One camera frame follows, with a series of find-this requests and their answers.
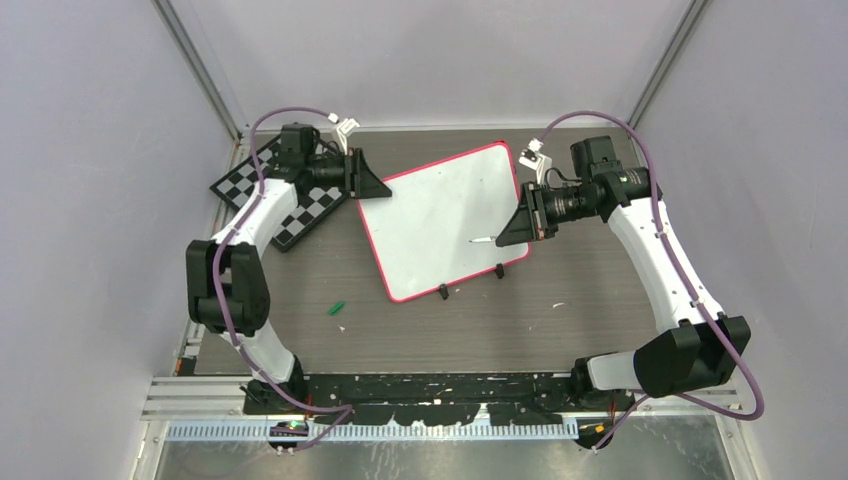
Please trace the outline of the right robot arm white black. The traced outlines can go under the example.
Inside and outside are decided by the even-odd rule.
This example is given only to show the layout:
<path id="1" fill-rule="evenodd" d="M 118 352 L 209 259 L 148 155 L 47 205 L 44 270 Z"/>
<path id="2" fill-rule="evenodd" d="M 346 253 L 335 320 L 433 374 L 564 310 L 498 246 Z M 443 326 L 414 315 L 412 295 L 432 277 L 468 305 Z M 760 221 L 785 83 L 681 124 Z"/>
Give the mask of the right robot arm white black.
<path id="1" fill-rule="evenodd" d="M 570 147 L 576 178 L 548 182 L 557 169 L 529 142 L 519 158 L 536 172 L 520 186 L 517 208 L 496 237 L 499 247 L 549 240 L 560 225 L 598 218 L 627 252 L 648 295 L 657 335 L 642 347 L 575 361 L 569 393 L 584 410 L 596 410 L 615 391 L 640 390 L 654 398 L 726 384 L 733 359 L 747 346 L 750 327 L 729 316 L 709 294 L 682 252 L 659 189 L 646 167 L 622 165 L 608 136 Z"/>

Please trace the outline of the whiteboard with red frame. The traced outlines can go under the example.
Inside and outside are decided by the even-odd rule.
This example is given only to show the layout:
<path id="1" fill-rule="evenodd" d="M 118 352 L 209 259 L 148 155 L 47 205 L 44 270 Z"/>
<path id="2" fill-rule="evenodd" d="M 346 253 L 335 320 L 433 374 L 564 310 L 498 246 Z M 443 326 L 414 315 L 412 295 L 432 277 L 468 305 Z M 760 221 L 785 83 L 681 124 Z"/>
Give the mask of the whiteboard with red frame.
<path id="1" fill-rule="evenodd" d="M 385 178 L 390 198 L 358 210 L 388 298 L 403 303 L 526 258 L 528 243 L 469 243 L 501 232 L 519 200 L 508 145 L 498 141 Z"/>

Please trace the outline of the green marker cap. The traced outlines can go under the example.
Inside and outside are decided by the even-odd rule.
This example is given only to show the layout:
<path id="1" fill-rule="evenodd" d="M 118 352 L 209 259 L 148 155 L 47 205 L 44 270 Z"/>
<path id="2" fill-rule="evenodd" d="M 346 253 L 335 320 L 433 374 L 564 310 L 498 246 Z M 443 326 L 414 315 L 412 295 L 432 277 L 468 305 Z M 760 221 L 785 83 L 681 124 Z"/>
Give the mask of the green marker cap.
<path id="1" fill-rule="evenodd" d="M 328 314 L 330 316 L 335 316 L 344 308 L 344 306 L 345 306 L 345 302 L 339 301 L 328 310 Z"/>

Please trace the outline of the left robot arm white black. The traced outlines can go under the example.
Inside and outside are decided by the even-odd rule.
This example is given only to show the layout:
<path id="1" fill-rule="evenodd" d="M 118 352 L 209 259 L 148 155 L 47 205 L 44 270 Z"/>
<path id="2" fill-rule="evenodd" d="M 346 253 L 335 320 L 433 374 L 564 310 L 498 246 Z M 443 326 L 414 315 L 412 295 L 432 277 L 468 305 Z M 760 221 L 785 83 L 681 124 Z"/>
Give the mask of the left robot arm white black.
<path id="1" fill-rule="evenodd" d="M 278 226 L 315 188 L 360 199 L 389 198 L 391 189 L 370 169 L 360 148 L 348 145 L 358 121 L 335 123 L 323 147 L 319 131 L 300 123 L 281 128 L 267 161 L 254 156 L 257 181 L 247 203 L 209 240 L 186 250 L 190 319 L 220 335 L 249 366 L 252 393 L 280 412 L 298 412 L 307 398 L 302 367 L 269 321 L 271 295 L 262 256 Z"/>

